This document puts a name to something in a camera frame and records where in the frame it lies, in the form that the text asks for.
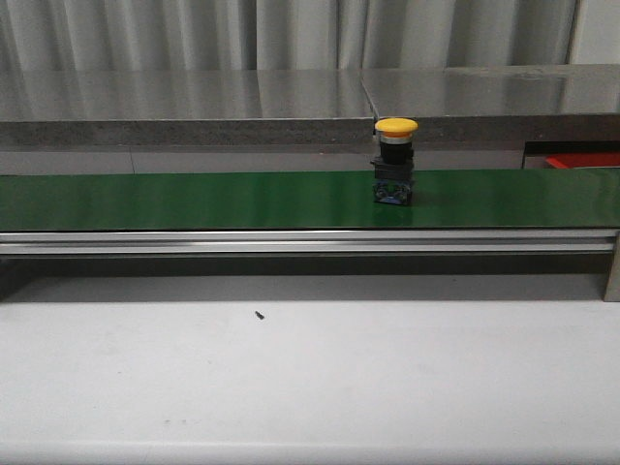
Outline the right conveyor support leg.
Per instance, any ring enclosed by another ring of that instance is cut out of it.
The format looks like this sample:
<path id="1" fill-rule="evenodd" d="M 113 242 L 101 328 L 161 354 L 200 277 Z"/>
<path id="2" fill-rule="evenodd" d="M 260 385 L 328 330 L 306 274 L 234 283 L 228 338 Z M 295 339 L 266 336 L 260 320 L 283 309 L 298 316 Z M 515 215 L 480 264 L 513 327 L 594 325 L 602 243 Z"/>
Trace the right conveyor support leg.
<path id="1" fill-rule="evenodd" d="M 615 239 L 611 265 L 604 289 L 603 301 L 620 301 L 620 236 Z"/>

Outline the grey pleated curtain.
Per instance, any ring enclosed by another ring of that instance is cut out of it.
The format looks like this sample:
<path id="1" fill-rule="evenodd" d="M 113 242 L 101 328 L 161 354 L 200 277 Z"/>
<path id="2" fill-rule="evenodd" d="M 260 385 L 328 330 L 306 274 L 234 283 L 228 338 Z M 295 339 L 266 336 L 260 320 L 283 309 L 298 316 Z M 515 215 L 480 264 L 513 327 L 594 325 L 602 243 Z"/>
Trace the grey pleated curtain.
<path id="1" fill-rule="evenodd" d="M 5 1 L 5 71 L 565 64 L 575 1 Z"/>

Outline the grey right table slab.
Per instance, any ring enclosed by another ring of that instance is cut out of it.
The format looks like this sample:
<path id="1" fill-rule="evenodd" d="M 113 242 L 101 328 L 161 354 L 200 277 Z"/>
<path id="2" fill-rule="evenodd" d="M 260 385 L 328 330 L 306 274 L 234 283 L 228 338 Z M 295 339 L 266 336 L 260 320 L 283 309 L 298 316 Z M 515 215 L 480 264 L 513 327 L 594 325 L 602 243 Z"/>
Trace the grey right table slab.
<path id="1" fill-rule="evenodd" d="M 619 139 L 616 65 L 365 70 L 379 118 L 408 117 L 422 143 Z"/>

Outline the grey table slab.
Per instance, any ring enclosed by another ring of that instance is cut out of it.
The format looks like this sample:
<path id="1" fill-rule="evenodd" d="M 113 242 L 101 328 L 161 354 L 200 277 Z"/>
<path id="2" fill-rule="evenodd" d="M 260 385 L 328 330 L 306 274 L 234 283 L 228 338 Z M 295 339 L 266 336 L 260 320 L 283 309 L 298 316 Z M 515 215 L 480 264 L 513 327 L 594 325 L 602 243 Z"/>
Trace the grey table slab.
<path id="1" fill-rule="evenodd" d="M 365 70 L 379 118 L 408 117 L 422 143 L 619 139 L 616 65 Z"/>
<path id="2" fill-rule="evenodd" d="M 8 146 L 365 143 L 374 114 L 357 72 L 4 72 Z"/>

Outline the aluminium conveyor frame rail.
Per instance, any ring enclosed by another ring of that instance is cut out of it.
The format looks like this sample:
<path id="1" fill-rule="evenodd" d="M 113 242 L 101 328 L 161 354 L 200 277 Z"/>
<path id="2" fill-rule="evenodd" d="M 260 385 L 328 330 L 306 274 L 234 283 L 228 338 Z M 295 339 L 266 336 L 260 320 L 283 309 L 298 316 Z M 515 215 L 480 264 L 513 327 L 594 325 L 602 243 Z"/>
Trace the aluminium conveyor frame rail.
<path id="1" fill-rule="evenodd" d="M 3 256 L 606 253 L 617 229 L 3 232 Z"/>

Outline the yellow mushroom push button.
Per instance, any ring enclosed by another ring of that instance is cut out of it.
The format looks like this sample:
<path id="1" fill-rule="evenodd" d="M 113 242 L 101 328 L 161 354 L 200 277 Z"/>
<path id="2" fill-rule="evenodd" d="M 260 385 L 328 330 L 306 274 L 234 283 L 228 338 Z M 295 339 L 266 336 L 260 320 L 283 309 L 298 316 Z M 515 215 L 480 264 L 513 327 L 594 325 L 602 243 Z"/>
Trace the yellow mushroom push button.
<path id="1" fill-rule="evenodd" d="M 410 118 L 391 117 L 375 123 L 379 138 L 379 155 L 374 167 L 374 202 L 406 206 L 413 198 L 413 135 L 419 128 Z"/>

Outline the grey left table slab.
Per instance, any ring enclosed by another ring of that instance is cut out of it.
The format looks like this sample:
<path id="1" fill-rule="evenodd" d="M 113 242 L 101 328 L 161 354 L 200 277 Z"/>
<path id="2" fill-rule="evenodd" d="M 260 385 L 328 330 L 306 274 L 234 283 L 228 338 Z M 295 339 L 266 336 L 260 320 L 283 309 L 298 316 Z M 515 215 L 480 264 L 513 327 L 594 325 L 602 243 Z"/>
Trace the grey left table slab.
<path id="1" fill-rule="evenodd" d="M 357 72 L 4 72 L 8 146 L 365 143 L 374 114 Z"/>

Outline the green conveyor belt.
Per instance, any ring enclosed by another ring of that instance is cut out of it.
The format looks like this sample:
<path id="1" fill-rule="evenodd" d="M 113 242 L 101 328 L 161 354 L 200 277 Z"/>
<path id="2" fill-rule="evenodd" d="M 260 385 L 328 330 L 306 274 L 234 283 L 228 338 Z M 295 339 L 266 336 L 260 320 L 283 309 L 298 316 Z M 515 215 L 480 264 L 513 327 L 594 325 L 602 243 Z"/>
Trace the green conveyor belt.
<path id="1" fill-rule="evenodd" d="M 5 232 L 615 228 L 619 172 L 427 170 L 409 206 L 373 174 L 283 171 L 8 175 Z"/>

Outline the red plastic tray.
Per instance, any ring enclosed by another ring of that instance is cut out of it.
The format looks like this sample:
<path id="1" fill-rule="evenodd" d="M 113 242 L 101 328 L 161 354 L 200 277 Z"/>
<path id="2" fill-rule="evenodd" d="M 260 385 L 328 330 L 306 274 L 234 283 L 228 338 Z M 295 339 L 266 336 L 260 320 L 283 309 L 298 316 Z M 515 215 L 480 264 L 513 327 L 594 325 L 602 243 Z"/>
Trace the red plastic tray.
<path id="1" fill-rule="evenodd" d="M 545 158 L 555 169 L 616 169 L 620 166 L 620 154 L 608 153 L 564 153 Z"/>

